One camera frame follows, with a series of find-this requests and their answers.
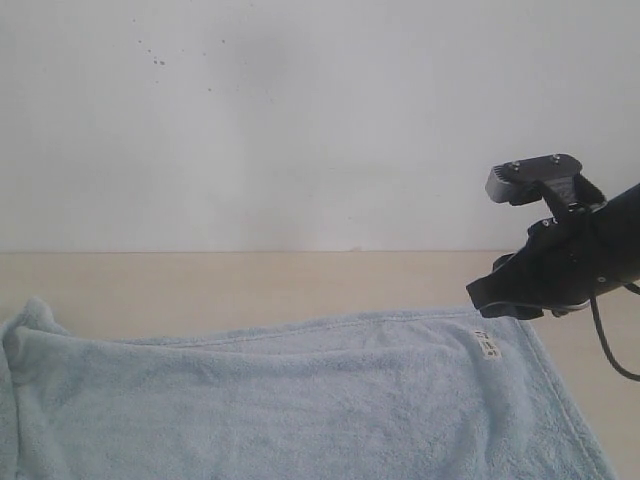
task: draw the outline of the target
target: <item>beige table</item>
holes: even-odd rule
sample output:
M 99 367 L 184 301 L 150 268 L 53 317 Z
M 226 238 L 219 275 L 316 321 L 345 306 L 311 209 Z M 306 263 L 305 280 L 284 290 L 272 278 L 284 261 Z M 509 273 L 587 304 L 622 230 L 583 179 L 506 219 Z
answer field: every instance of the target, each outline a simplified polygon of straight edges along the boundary
M 189 336 L 361 310 L 468 304 L 497 253 L 0 255 L 0 314 L 30 295 L 74 334 Z M 611 342 L 640 370 L 640 298 L 602 301 Z M 591 317 L 536 321 L 622 479 L 640 476 L 640 384 L 606 363 Z

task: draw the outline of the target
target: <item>light blue towel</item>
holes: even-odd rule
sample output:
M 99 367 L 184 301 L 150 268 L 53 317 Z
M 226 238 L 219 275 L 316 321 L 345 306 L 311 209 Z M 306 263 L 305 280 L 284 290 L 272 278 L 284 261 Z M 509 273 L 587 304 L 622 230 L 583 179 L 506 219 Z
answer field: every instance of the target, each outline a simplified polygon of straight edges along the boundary
M 612 479 L 532 328 L 371 313 L 206 338 L 1 331 L 0 479 Z

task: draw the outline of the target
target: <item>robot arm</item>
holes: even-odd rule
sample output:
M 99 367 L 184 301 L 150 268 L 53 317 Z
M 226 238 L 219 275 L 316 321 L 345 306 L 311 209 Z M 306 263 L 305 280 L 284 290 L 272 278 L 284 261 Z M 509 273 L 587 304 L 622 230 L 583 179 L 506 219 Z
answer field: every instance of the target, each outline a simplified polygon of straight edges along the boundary
M 562 154 L 492 169 L 487 193 L 493 201 L 524 205 L 544 199 L 553 216 L 530 227 L 526 245 L 499 258 L 493 272 L 467 290 L 486 318 L 530 320 L 544 310 L 560 317 L 591 305 L 614 368 L 640 381 L 610 355 L 596 302 L 620 287 L 640 294 L 633 283 L 640 279 L 640 184 L 607 201 L 581 171 L 578 160 Z

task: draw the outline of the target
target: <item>white wall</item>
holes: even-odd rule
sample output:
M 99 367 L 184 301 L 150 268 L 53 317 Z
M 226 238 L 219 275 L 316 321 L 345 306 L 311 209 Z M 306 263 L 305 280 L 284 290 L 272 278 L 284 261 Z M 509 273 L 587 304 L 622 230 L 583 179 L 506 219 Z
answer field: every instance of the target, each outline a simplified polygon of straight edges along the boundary
M 639 19 L 633 1 L 2 0 L 0 250 L 519 246 L 545 210 L 490 203 L 490 166 L 563 151 L 607 194 L 640 182 Z

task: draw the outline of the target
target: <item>towel fold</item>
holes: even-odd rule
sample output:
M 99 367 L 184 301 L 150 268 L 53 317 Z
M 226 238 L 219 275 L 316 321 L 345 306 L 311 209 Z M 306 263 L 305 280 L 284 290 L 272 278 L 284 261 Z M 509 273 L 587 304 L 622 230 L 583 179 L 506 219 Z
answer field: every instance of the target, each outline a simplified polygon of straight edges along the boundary
M 203 338 L 0 331 L 0 479 L 613 479 L 527 323 L 368 313 Z

